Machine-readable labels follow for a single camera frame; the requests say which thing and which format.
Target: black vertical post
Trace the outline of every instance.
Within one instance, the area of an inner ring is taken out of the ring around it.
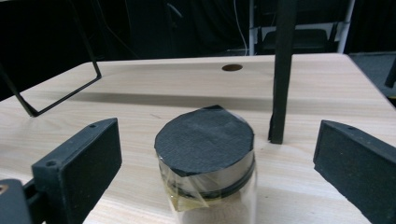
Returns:
[[[283,142],[296,11],[297,0],[278,0],[276,13],[274,102],[268,136],[268,139],[274,144],[282,144]]]

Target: clear plastic container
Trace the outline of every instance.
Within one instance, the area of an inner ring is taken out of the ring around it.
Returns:
[[[248,124],[220,106],[165,125],[155,148],[177,223],[256,223],[253,139]]]
[[[169,186],[169,179],[163,175],[163,182],[168,200],[178,224],[255,224],[257,174],[252,167],[251,174],[246,174],[247,182],[235,189],[226,192],[226,195],[213,198],[205,197],[204,193],[186,194],[182,189]]]

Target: light wooden tabletop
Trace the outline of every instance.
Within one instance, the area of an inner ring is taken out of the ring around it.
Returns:
[[[239,71],[223,65],[239,63]],[[0,102],[0,179],[32,178],[30,166],[85,126],[118,118],[123,164],[86,223],[175,223],[154,138],[171,119],[221,105],[255,133],[257,223],[369,223],[314,170],[322,119],[396,146],[396,111],[345,55],[294,55],[283,145],[268,143],[274,56],[99,63],[103,78],[38,118],[15,97]],[[83,64],[22,95],[49,105],[93,77]]]

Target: clear tape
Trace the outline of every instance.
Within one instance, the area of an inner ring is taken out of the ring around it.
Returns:
[[[235,200],[237,191],[244,187],[255,170],[253,150],[230,167],[199,175],[180,176],[163,163],[161,157],[159,161],[165,191],[177,212],[216,207],[224,200]]]

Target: black metal frame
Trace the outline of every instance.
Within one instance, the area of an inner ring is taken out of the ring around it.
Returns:
[[[70,92],[69,94],[67,94],[66,96],[64,96],[63,98],[61,98],[60,100],[56,101],[55,103],[45,107],[42,110],[37,111],[33,106],[31,106],[26,100],[23,99],[23,97],[21,96],[21,93],[17,90],[17,88],[15,87],[14,83],[11,81],[11,79],[9,78],[8,74],[6,73],[4,67],[2,64],[0,64],[0,77],[6,82],[6,84],[8,85],[8,87],[11,89],[12,93],[17,97],[18,101],[21,103],[21,105],[23,106],[23,108],[26,110],[26,112],[31,116],[31,117],[38,117],[41,114],[47,112],[48,110],[52,109],[53,107],[55,107],[56,105],[60,104],[61,102],[65,101],[66,99],[70,98],[71,96],[73,96],[74,94],[76,94],[77,92],[85,89],[86,87],[90,86],[93,82],[99,80],[102,77],[102,74],[99,70],[99,66],[97,65],[97,62],[95,60],[95,57],[93,55],[92,52],[92,48],[91,45],[88,41],[87,36],[85,35],[84,29],[81,25],[81,22],[79,20],[76,8],[73,4],[73,2],[71,0],[64,0],[67,1],[70,4],[70,10],[71,10],[71,14],[73,16],[73,20],[78,28],[78,31],[82,37],[82,40],[84,42],[85,48],[88,51],[88,54],[91,58],[93,67],[95,69],[96,72],[96,78],[90,82],[88,82],[87,84],[81,86],[80,88],[76,89],[75,91]]]

